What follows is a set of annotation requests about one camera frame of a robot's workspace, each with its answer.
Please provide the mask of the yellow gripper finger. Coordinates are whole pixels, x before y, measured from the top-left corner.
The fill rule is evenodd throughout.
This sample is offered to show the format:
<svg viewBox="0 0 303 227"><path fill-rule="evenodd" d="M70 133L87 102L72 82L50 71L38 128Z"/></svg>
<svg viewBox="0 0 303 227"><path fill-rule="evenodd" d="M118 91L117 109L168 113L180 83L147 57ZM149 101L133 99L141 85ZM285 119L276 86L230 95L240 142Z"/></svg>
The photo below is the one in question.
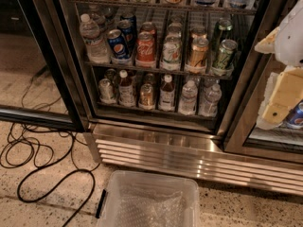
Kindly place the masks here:
<svg viewBox="0 0 303 227"><path fill-rule="evenodd" d="M255 50L262 54L276 53L276 38L279 32L279 27L272 30L265 38L255 45Z"/></svg>
<svg viewBox="0 0 303 227"><path fill-rule="evenodd" d="M257 127L271 130L280 126L289 112L303 99L303 68L287 66L267 79L264 99L258 110Z"/></svg>

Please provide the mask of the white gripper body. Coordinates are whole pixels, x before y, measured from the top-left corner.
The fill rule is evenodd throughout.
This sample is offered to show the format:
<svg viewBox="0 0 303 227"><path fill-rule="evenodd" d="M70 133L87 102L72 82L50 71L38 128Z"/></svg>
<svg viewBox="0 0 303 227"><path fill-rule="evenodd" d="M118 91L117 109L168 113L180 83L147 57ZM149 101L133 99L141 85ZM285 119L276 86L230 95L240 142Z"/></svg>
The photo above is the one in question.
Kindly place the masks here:
<svg viewBox="0 0 303 227"><path fill-rule="evenodd" d="M285 65L303 66L303 0L299 0L280 23L275 55Z"/></svg>

